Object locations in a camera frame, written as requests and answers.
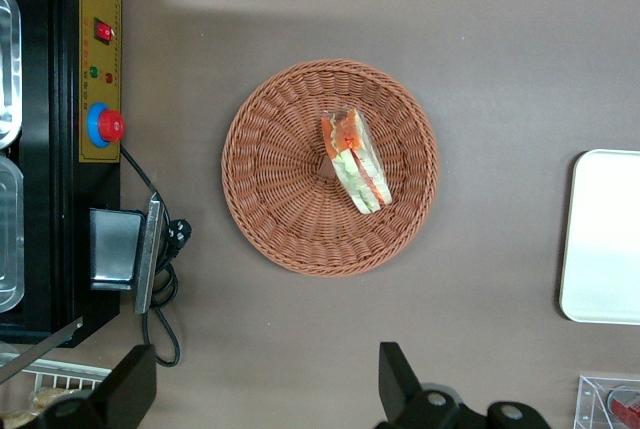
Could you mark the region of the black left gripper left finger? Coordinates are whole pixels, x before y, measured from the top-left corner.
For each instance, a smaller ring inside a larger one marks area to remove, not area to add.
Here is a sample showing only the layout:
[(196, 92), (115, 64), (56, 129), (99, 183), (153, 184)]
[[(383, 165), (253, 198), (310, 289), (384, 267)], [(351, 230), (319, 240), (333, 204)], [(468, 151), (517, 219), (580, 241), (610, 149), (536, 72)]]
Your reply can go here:
[(137, 345), (86, 396), (58, 399), (30, 428), (138, 428), (157, 393), (153, 345)]

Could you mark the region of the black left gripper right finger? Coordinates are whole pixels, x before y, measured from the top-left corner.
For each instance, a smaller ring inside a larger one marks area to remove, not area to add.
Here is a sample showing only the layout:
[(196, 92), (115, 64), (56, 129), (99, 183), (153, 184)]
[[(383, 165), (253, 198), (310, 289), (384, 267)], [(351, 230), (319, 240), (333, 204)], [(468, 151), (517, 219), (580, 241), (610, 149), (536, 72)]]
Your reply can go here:
[(497, 401), (485, 413), (469, 408), (448, 386), (422, 384), (400, 345), (379, 345), (378, 393), (386, 419), (379, 428), (547, 428), (533, 407)]

